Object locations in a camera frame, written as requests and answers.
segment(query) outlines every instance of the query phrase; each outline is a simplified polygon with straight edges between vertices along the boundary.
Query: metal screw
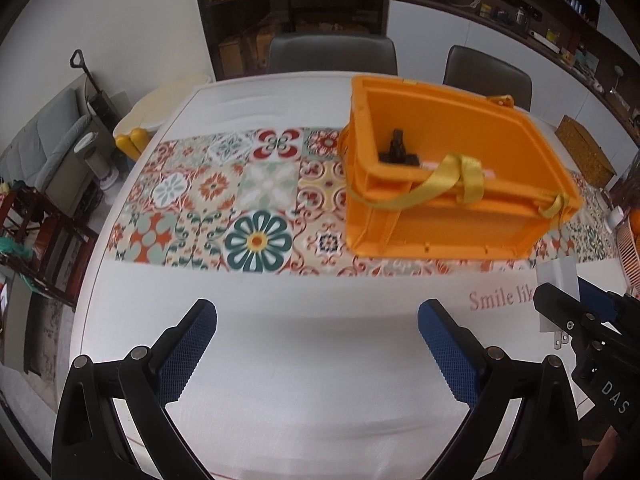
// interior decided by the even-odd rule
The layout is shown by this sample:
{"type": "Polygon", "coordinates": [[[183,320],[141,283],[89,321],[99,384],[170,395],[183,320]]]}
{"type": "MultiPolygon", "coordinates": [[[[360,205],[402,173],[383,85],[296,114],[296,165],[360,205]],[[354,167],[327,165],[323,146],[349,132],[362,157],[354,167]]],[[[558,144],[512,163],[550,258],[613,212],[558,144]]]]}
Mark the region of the metal screw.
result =
{"type": "Polygon", "coordinates": [[[489,348],[486,349],[486,352],[489,354],[491,359],[495,359],[496,361],[499,361],[504,357],[504,351],[502,348],[498,348],[497,346],[489,346],[489,348]]]}
{"type": "Polygon", "coordinates": [[[79,355],[74,359],[74,368],[82,368],[89,359],[86,358],[86,355],[79,355]]]}
{"type": "Polygon", "coordinates": [[[146,355],[146,352],[147,352],[146,346],[136,346],[131,351],[131,358],[138,361],[139,359],[142,359],[146,355]]]}
{"type": "Polygon", "coordinates": [[[552,365],[553,368],[562,366],[562,361],[557,355],[550,355],[546,360],[549,361],[549,364],[552,365]]]}

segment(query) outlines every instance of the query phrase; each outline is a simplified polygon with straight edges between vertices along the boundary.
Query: orange fruit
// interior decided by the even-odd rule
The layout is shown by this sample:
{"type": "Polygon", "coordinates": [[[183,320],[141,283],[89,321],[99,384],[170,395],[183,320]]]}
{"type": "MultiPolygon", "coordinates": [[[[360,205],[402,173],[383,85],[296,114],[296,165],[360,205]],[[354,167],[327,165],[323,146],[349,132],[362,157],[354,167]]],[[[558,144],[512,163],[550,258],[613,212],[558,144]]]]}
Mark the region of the orange fruit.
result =
{"type": "Polygon", "coordinates": [[[632,209],[629,213],[629,225],[631,232],[636,236],[640,235],[640,209],[632,209]]]}

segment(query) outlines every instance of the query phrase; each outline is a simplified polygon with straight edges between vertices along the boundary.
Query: dining chair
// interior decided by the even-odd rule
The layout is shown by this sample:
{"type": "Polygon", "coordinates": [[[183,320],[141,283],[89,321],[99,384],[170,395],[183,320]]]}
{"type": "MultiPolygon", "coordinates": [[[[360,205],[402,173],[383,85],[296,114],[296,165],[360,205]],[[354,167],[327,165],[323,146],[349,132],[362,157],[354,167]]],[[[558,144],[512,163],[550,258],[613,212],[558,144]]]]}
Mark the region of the dining chair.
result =
{"type": "Polygon", "coordinates": [[[385,36],[290,32],[271,40],[267,73],[342,70],[398,75],[394,42],[385,36]]]}
{"type": "Polygon", "coordinates": [[[97,233],[64,214],[43,193],[23,186],[2,199],[0,236],[10,239],[2,239],[6,250],[0,251],[0,264],[21,274],[32,290],[76,309],[97,233]],[[31,232],[34,237],[28,241],[31,232]],[[58,279],[61,272],[65,283],[58,279]]]}
{"type": "Polygon", "coordinates": [[[444,73],[445,85],[480,95],[510,94],[516,106],[531,110],[532,83],[519,68],[467,46],[449,50],[444,73]]]}

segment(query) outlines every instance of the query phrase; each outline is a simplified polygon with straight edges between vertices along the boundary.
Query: blue textured gripper pad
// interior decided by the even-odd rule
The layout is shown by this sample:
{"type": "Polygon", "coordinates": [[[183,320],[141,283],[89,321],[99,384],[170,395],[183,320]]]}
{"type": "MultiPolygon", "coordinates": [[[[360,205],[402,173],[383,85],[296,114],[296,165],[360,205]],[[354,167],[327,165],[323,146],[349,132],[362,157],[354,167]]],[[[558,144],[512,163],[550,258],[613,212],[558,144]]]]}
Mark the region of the blue textured gripper pad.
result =
{"type": "Polygon", "coordinates": [[[156,397],[160,406],[180,398],[216,331],[217,322],[216,308],[207,301],[206,306],[158,370],[156,397]]]}
{"type": "Polygon", "coordinates": [[[616,303],[602,289],[578,278],[578,290],[580,291],[580,303],[586,309],[600,318],[601,322],[613,322],[616,320],[616,303]]]}
{"type": "Polygon", "coordinates": [[[471,409],[480,397],[479,372],[428,301],[418,309],[418,329],[456,400],[471,409]]]}

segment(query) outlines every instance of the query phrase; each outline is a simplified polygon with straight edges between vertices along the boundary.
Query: rug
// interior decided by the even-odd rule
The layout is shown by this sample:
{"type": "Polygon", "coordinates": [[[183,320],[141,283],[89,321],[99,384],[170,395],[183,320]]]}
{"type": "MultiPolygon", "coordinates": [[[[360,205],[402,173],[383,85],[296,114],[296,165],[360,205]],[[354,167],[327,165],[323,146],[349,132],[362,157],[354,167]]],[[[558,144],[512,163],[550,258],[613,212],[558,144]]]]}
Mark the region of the rug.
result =
{"type": "MultiPolygon", "coordinates": [[[[78,250],[79,242],[73,242],[63,260],[57,286],[66,285],[78,250]]],[[[62,373],[66,377],[68,372],[68,355],[60,356],[66,361],[65,365],[58,362],[60,327],[65,309],[71,311],[69,306],[60,301],[32,294],[24,344],[29,372],[22,372],[22,376],[54,412],[58,411],[60,402],[60,389],[57,386],[60,378],[57,375],[62,373]]]]}

